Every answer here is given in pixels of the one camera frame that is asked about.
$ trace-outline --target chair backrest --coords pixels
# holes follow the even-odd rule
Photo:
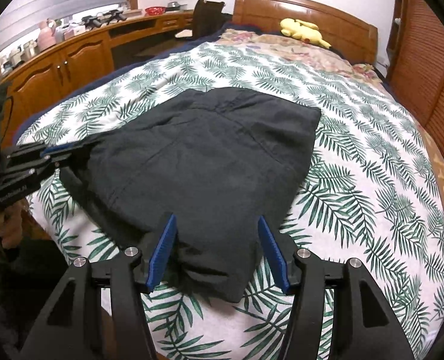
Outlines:
[[[192,19],[192,38],[198,39],[219,30],[224,21],[224,7],[225,2],[198,0]]]

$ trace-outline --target wooden bed frame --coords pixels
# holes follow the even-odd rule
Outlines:
[[[328,5],[310,0],[235,0],[232,21],[277,32],[287,17],[315,23],[323,39],[350,63],[375,64],[377,28]]]

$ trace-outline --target metal screw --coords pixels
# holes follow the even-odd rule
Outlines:
[[[353,266],[354,268],[360,268],[362,266],[362,261],[360,261],[359,259],[350,259],[349,263],[351,264],[351,266]]]
[[[125,255],[129,257],[135,256],[137,253],[139,253],[139,249],[137,249],[135,246],[128,247],[125,249]]]
[[[303,259],[306,259],[307,257],[310,257],[310,250],[309,249],[299,249],[297,251],[297,255]]]
[[[77,268],[80,268],[81,266],[84,266],[86,262],[87,262],[87,260],[85,259],[85,257],[77,257],[77,258],[74,260],[74,265],[75,265]]]

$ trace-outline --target green leaf pattern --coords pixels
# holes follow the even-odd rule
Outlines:
[[[65,101],[19,143],[80,140],[122,126],[184,90],[228,86],[322,110],[309,174],[281,231],[322,259],[362,259],[416,357],[426,353],[444,318],[444,215],[409,113],[375,88],[244,46],[204,43]],[[58,173],[31,196],[31,210],[68,262],[118,252]],[[109,292],[103,292],[106,309]],[[158,351],[174,360],[275,360],[293,301],[275,287],[265,259],[237,305],[183,294],[165,283],[142,300]],[[333,293],[327,290],[319,359],[329,354],[332,317]]]

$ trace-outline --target yellow plush toy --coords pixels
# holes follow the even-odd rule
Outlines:
[[[319,28],[315,24],[302,20],[284,19],[280,22],[280,28],[282,28],[280,32],[285,36],[291,36],[306,43],[319,44],[327,49],[331,46],[322,40]]]

